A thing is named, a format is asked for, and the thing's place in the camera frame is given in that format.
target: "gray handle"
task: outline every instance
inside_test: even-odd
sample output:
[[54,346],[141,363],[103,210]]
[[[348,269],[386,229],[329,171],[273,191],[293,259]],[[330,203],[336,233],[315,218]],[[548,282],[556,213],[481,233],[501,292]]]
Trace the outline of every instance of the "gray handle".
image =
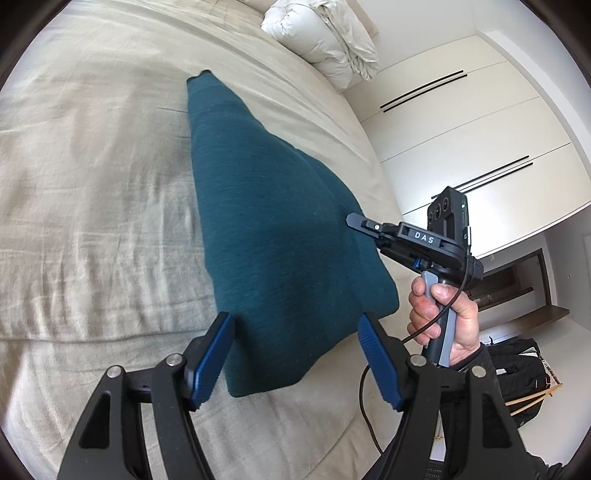
[[[427,288],[425,296],[435,302],[439,311],[443,310],[443,305],[437,302],[431,294],[431,287],[439,282],[439,278],[431,272],[423,272],[421,277],[425,281]],[[453,338],[456,334],[456,312],[449,309],[437,322],[441,327],[441,335],[429,341],[429,344],[423,348],[423,356],[430,362],[449,367],[449,356],[452,352]]]

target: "bed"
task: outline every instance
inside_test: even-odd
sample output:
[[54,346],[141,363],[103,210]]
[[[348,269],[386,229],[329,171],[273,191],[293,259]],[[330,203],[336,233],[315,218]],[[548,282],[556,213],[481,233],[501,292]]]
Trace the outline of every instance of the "bed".
[[[212,70],[270,132],[322,161],[371,218],[401,219],[344,97],[236,0],[72,0],[0,91],[0,421],[37,480],[56,477],[105,369],[148,368],[216,317],[190,168],[186,79]],[[412,274],[387,267],[405,332]],[[218,479],[357,479],[377,453],[350,337],[304,379],[193,420]],[[366,391],[386,442],[396,417]],[[144,410],[154,479],[165,473]]]

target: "wooden stick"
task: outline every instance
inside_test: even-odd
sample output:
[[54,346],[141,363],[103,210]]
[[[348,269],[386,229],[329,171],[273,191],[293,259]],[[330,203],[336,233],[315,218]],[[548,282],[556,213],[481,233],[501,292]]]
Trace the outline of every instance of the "wooden stick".
[[509,407],[509,406],[511,406],[511,405],[515,405],[516,403],[521,403],[521,402],[524,402],[524,401],[531,400],[532,398],[537,398],[537,397],[539,397],[540,395],[546,395],[546,394],[550,394],[550,393],[553,393],[553,392],[555,392],[556,390],[558,390],[560,387],[562,387],[562,383],[561,383],[561,384],[559,384],[559,385],[554,385],[553,387],[547,388],[546,390],[542,390],[541,392],[538,392],[538,393],[534,393],[534,394],[528,395],[527,397],[518,398],[517,400],[511,400],[511,401],[508,401],[507,403],[505,403],[505,405],[506,405],[507,407]]
[[538,398],[537,400],[534,400],[532,403],[526,405],[525,407],[521,407],[519,410],[512,411],[511,416],[517,415],[518,413],[521,413],[522,411],[527,410],[530,407],[533,407],[535,404],[540,403],[546,397],[548,397],[548,394],[544,395],[543,397]]

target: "blue finger pad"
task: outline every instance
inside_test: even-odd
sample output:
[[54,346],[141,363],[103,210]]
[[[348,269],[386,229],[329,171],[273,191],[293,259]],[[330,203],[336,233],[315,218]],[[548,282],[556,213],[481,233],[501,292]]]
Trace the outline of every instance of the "blue finger pad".
[[400,411],[402,395],[398,391],[398,374],[376,331],[365,315],[359,319],[357,335],[382,398],[390,403],[395,410]]
[[234,341],[234,333],[235,322],[232,316],[228,315],[195,370],[194,389],[191,395],[193,407],[199,408],[212,396],[213,386]]

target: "black backpack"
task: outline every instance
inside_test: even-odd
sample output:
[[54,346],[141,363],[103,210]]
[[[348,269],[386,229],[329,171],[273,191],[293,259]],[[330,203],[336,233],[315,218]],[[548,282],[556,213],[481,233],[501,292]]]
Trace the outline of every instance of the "black backpack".
[[[533,338],[512,338],[487,347],[495,368],[506,370],[505,374],[497,375],[501,394],[506,402],[550,388],[550,376],[546,373],[542,360],[534,356],[520,355],[532,347],[539,355],[540,349]],[[508,407],[509,411],[519,410],[532,401],[527,400],[511,405]],[[514,415],[513,419],[517,427],[533,419],[540,411],[542,403],[542,401],[538,402]]]

